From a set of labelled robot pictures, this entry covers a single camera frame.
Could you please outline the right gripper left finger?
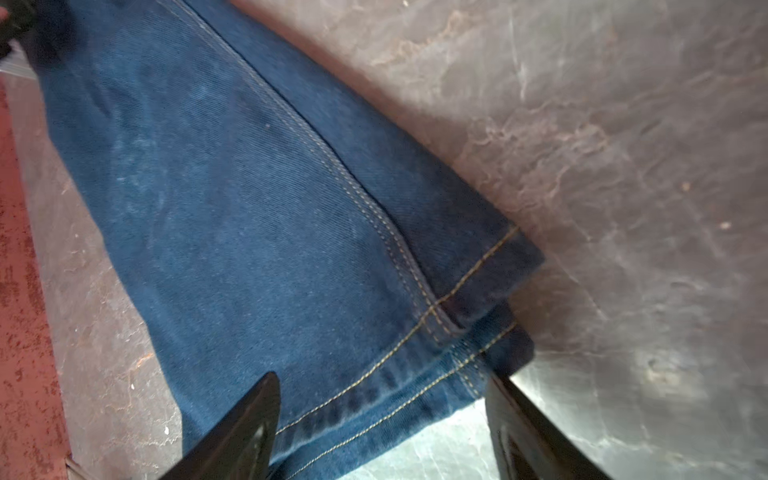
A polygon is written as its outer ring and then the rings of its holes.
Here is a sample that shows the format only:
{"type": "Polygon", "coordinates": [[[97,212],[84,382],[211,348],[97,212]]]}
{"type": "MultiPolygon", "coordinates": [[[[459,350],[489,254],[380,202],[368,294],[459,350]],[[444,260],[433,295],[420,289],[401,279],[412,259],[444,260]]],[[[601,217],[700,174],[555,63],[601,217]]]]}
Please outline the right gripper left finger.
{"type": "Polygon", "coordinates": [[[279,378],[268,372],[162,480],[265,479],[280,407],[279,378]]]}

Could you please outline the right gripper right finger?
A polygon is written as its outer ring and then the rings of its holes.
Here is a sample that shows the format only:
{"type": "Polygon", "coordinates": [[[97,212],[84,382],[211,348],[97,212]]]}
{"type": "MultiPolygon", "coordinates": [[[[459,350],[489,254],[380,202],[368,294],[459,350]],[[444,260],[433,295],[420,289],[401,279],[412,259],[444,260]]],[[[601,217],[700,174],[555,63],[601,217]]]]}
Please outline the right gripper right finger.
{"type": "Polygon", "coordinates": [[[610,479],[508,378],[490,375],[485,408],[500,478],[610,479]]]}

